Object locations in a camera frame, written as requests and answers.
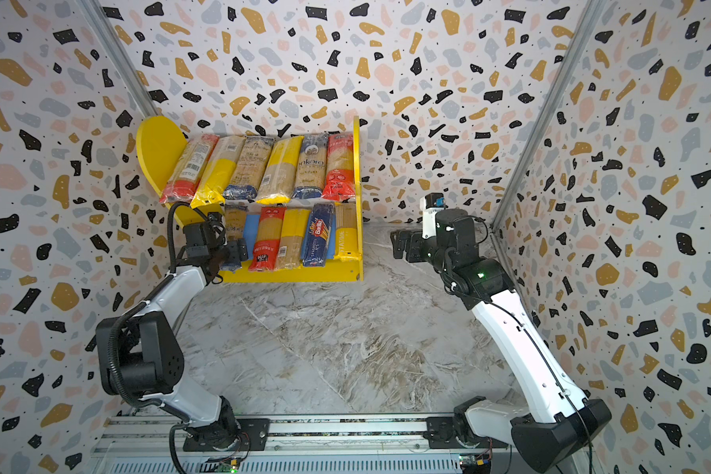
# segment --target black mounting plate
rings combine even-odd
[[[424,438],[429,441],[429,449],[468,449],[455,438],[452,416],[430,416]],[[494,438],[480,443],[478,449],[487,449],[492,441],[493,448],[508,448],[508,444]]]
[[[268,418],[240,418],[237,419],[237,422],[240,426],[240,433],[247,433],[247,436],[244,434],[239,436],[241,444],[239,445],[239,448],[237,448],[237,454],[245,453],[248,450],[262,451],[266,449],[268,426],[271,423]],[[194,438],[185,439],[182,450],[186,453],[214,453],[217,456],[220,456],[224,452],[214,450],[208,446],[200,446]]]

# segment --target barilla logo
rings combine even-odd
[[[323,219],[317,218],[314,222],[311,223],[311,227],[309,229],[311,233],[316,237],[321,237],[324,240],[327,240],[329,238],[329,228],[324,223]]]

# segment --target spaghetti package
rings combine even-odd
[[[334,232],[334,258],[336,260],[360,260],[358,250],[358,213],[355,204],[335,204],[337,230]]]
[[[327,176],[327,143],[329,134],[305,135],[300,144],[298,174],[295,176],[295,199],[322,197]]]
[[[334,134],[327,150],[327,183],[322,197],[343,201],[356,197],[356,176],[353,171],[353,136]]]
[[[224,230],[227,241],[237,241],[243,238],[248,208],[245,205],[224,206]]]
[[[245,138],[245,146],[237,160],[237,169],[234,170],[234,175],[224,190],[225,198],[256,198],[273,145],[274,138],[272,137]]]
[[[308,227],[308,209],[287,209],[282,222],[282,238],[276,254],[276,270],[294,270],[300,267],[305,229]]]
[[[302,136],[279,140],[271,150],[266,173],[258,188],[260,204],[285,204],[293,197],[295,169],[298,165]]]
[[[234,174],[244,143],[245,137],[219,138],[203,171],[200,186],[192,198],[191,207],[224,202],[222,193]]]
[[[192,141],[194,141],[194,145],[188,154]],[[195,189],[203,175],[205,163],[218,142],[218,136],[204,134],[192,141],[185,147],[173,170],[171,179],[166,183],[159,201],[161,204],[177,201],[189,203],[195,197]]]
[[[316,204],[313,206],[305,239],[303,239],[301,258],[304,267],[323,267],[326,264],[333,217],[334,205]]]
[[[261,211],[258,236],[253,247],[253,261],[248,270],[273,271],[276,267],[284,210],[284,207],[265,207]]]

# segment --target red pasta package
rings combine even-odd
[[[327,183],[322,197],[344,201],[356,197],[356,176],[353,171],[353,136],[334,134],[327,149]]]
[[[253,261],[248,270],[273,271],[277,266],[284,210],[284,207],[265,207],[261,210],[256,245],[253,247]]]
[[[217,142],[218,135],[210,134],[203,134],[199,138],[190,140],[173,170],[171,179],[166,183],[159,201],[161,204],[192,201],[200,178],[203,176],[205,164],[208,163]]]

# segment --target metal corner post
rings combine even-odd
[[[132,94],[137,108],[145,117],[158,115],[158,111],[155,110],[153,101],[150,99],[150,94],[139,81],[134,64],[132,64],[129,55],[124,51],[98,0],[76,0],[76,5],[79,5],[79,9],[82,11],[87,23],[89,23],[90,28],[100,40],[105,54],[121,75],[121,80],[126,84],[126,89]]]
[[[534,152],[537,151],[542,138],[545,136],[545,130],[547,130],[550,120],[553,118],[553,114],[555,114],[556,109],[558,109],[561,96],[563,96],[566,87],[569,85],[569,79],[579,63],[582,52],[587,46],[593,29],[595,28],[598,16],[603,11],[603,7],[606,3],[607,0],[588,0],[585,10],[579,19],[572,43],[569,45],[569,49],[566,51],[566,55],[563,59],[563,64],[556,75],[556,80],[553,81],[553,86],[550,87],[550,91],[548,91],[545,103],[542,109],[540,109],[537,120],[534,122],[532,134],[529,136],[529,140],[527,140],[524,151],[521,152],[521,159],[519,163],[516,164],[511,181],[506,187],[506,192],[500,201],[500,205],[495,213],[491,232],[495,232],[501,228],[506,212],[516,196],[516,190],[524,179],[524,175],[527,169],[529,169],[532,160],[534,160]]]

